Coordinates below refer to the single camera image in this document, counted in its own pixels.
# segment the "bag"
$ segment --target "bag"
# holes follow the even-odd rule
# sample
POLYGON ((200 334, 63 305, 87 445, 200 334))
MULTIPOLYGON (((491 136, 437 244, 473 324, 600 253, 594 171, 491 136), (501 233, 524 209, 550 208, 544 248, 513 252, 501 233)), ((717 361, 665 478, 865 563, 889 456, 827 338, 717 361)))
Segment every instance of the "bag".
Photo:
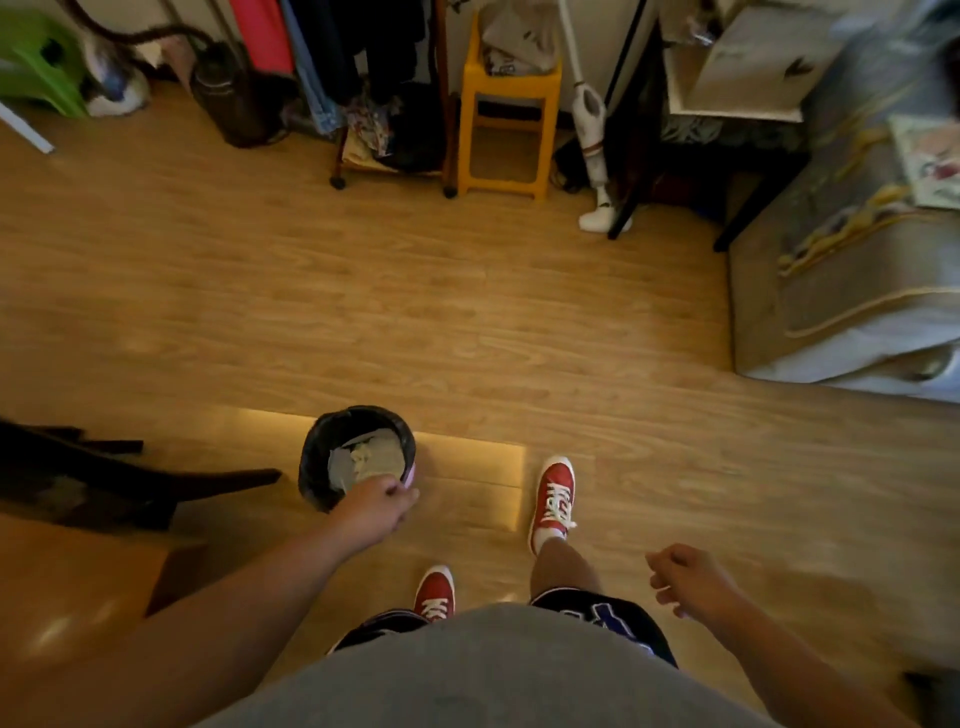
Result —
POLYGON ((555 5, 496 0, 480 11, 480 37, 538 73, 549 73, 557 65, 557 13, 555 5))

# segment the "yellow plastic stool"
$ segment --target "yellow plastic stool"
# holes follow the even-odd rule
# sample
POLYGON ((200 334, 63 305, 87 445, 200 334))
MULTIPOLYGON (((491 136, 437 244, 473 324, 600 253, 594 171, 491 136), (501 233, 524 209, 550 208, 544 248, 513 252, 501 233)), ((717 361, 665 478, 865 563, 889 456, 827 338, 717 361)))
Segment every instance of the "yellow plastic stool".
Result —
POLYGON ((464 66, 464 88, 460 106, 460 150, 457 154, 457 190, 460 194, 464 194, 473 187, 499 192, 519 192, 520 194, 533 195, 535 200, 546 199, 546 189, 550 180, 550 158, 553 156, 553 140, 557 133, 560 79, 563 75, 562 65, 558 58, 557 67, 545 76, 487 75, 480 45, 480 21, 477 15, 473 16, 473 29, 470 31, 467 65, 464 66), (509 96, 517 99, 542 99, 543 108, 540 113, 540 121, 519 121, 482 116, 477 113, 478 93, 509 96), (537 178, 532 182, 515 182, 513 180, 486 180, 473 177, 470 174, 470 146, 473 141, 474 125, 493 129, 539 132, 540 155, 537 160, 537 178))

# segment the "fist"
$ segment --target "fist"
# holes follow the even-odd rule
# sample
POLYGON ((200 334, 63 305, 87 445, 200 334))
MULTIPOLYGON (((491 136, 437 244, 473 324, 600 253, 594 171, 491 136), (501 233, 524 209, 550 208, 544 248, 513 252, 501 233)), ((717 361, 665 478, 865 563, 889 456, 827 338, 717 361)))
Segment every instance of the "fist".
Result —
POLYGON ((330 512, 327 526, 352 556, 396 531, 419 497, 420 491, 404 488, 392 475, 374 475, 350 488, 330 512))
POLYGON ((692 617, 714 635, 737 619, 749 599, 706 551, 674 544, 646 554, 650 586, 660 604, 674 604, 677 617, 692 617))

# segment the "black shorts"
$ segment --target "black shorts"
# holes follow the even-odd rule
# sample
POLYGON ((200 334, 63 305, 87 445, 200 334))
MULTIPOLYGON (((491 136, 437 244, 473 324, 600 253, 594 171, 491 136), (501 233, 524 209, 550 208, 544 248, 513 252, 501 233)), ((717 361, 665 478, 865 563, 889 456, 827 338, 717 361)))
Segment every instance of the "black shorts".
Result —
MULTIPOLYGON (((638 604, 626 599, 615 599, 594 592, 573 587, 558 587, 551 589, 530 602, 530 606, 540 609, 549 609, 559 612, 590 624, 596 624, 603 629, 630 640, 640 649, 677 666, 677 661, 670 651, 670 645, 657 627, 657 623, 638 604)), ((368 619, 356 629, 352 629, 330 648, 336 652, 346 647, 372 642, 378 637, 388 634, 413 632, 425 627, 430 622, 416 612, 409 609, 392 609, 376 617, 368 619)))

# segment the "shoe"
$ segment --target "shoe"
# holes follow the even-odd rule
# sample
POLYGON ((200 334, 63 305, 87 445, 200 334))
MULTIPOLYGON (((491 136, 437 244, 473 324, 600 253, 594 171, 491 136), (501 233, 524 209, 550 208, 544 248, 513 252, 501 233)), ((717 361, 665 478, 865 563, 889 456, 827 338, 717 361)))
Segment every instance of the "shoe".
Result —
POLYGON ((547 539, 555 536, 565 539, 567 531, 576 526, 571 519, 575 491, 576 478, 570 461, 559 456, 548 459, 543 464, 537 505, 530 522, 530 550, 535 556, 547 539))
POLYGON ((456 611, 456 595, 450 569, 437 566, 427 570, 417 587, 414 611, 428 621, 453 616, 456 611))

